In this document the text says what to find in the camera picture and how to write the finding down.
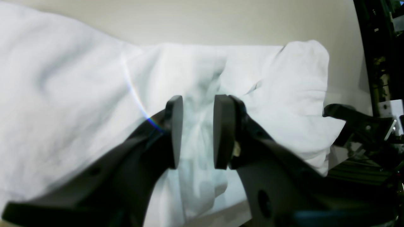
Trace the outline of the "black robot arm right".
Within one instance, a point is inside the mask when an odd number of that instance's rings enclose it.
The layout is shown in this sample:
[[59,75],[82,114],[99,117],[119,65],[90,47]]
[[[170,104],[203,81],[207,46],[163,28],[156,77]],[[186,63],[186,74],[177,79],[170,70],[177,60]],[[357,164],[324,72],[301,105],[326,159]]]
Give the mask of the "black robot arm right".
[[365,51],[372,116],[329,104],[325,117],[345,121],[334,145],[348,159],[329,178],[392,187],[403,184],[403,1],[355,0]]

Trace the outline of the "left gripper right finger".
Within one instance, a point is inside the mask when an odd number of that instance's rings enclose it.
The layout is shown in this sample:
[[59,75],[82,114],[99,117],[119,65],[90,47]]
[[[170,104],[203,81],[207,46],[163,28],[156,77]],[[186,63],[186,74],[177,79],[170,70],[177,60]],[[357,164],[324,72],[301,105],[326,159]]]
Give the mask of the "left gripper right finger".
[[254,227],[372,227],[396,220],[393,207],[328,182],[274,141],[235,96],[215,96],[213,151],[216,169],[237,171]]

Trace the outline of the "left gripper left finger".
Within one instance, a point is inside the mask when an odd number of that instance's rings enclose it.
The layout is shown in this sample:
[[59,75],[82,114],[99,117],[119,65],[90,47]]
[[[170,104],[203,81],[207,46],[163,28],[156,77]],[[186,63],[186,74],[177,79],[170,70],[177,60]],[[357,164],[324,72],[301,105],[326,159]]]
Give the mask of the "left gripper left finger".
[[21,227],[141,227],[155,184],[178,167],[183,98],[145,120],[121,144],[50,192],[7,203],[2,219]]

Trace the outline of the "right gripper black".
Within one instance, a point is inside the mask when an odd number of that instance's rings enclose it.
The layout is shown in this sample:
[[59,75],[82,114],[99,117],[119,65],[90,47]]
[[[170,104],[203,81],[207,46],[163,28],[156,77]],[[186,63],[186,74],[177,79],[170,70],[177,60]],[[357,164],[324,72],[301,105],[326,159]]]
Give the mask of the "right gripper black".
[[397,121],[375,118],[342,104],[329,104],[324,117],[345,121],[333,143],[348,150],[348,159],[328,172],[329,178],[349,182],[393,186],[403,185],[403,136],[395,136]]

